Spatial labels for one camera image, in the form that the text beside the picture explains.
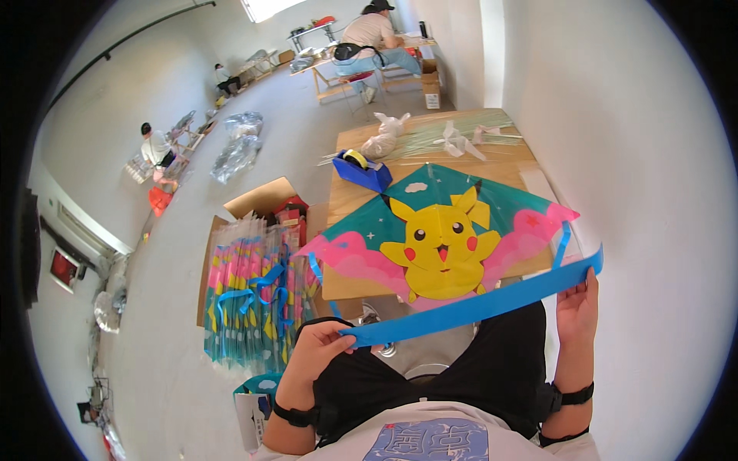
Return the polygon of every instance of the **kite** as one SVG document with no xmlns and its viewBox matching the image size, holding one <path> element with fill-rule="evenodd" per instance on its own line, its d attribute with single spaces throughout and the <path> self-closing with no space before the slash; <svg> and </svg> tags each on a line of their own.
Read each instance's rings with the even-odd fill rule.
<svg viewBox="0 0 738 461">
<path fill-rule="evenodd" d="M 417 311 L 494 289 L 579 213 L 525 191 L 426 164 L 297 254 L 375 280 Z"/>
</svg>

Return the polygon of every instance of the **white t-shirt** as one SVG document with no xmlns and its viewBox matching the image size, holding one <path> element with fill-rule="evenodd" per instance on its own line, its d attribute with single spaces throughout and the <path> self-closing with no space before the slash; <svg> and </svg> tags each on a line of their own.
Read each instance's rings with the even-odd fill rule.
<svg viewBox="0 0 738 461">
<path fill-rule="evenodd" d="M 392 30 L 392 23 L 379 13 L 369 13 L 362 15 L 346 27 L 341 42 L 348 44 L 357 44 L 359 46 L 373 46 L 377 48 L 382 39 L 393 37 L 395 32 Z M 374 56 L 371 49 L 363 49 L 356 59 L 369 58 Z"/>
<path fill-rule="evenodd" d="M 144 160 L 148 160 L 153 164 L 157 164 L 172 150 L 164 134 L 159 131 L 152 131 L 148 139 L 144 139 L 141 144 L 141 155 Z"/>
<path fill-rule="evenodd" d="M 221 67 L 220 69 L 215 70 L 215 84 L 216 85 L 218 85 L 219 83 L 228 81 L 229 79 L 230 79 L 230 74 L 224 67 Z"/>
<path fill-rule="evenodd" d="M 505 421 L 465 403 L 417 402 L 386 410 L 335 443 L 302 457 L 262 445 L 252 461 L 599 461 L 584 434 L 540 448 Z"/>
</svg>

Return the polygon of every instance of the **t-shirt print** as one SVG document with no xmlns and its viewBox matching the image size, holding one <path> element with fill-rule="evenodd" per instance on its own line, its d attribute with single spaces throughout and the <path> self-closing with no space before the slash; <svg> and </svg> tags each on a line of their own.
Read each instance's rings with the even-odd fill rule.
<svg viewBox="0 0 738 461">
<path fill-rule="evenodd" d="M 385 424 L 363 461 L 489 461 L 487 428 L 460 417 Z"/>
</svg>

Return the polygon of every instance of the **black cap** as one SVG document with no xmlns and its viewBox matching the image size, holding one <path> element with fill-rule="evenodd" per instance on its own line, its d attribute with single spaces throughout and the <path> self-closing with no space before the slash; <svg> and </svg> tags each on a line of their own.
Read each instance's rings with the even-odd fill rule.
<svg viewBox="0 0 738 461">
<path fill-rule="evenodd" d="M 392 7 L 389 3 L 387 3 L 387 0 L 371 0 L 370 4 L 374 5 L 378 11 L 391 11 L 395 9 L 395 7 Z"/>
</svg>

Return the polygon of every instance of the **blue jeans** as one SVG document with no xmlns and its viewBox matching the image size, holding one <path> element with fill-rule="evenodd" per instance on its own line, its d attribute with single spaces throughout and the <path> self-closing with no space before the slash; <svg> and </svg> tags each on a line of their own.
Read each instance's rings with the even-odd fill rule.
<svg viewBox="0 0 738 461">
<path fill-rule="evenodd" d="M 410 56 L 410 53 L 405 48 L 392 48 L 381 51 L 384 56 L 384 65 L 389 66 L 390 64 L 397 64 L 403 69 L 407 69 L 415 75 L 420 75 L 420 64 L 418 61 Z M 379 69 L 382 66 L 382 61 L 378 55 L 371 56 L 370 58 L 362 59 L 349 59 L 345 61 L 336 61 L 336 74 L 338 75 L 353 75 L 360 72 L 371 72 L 374 69 Z M 351 88 L 354 89 L 356 94 L 360 94 L 364 91 L 366 84 L 361 82 L 349 83 Z"/>
</svg>

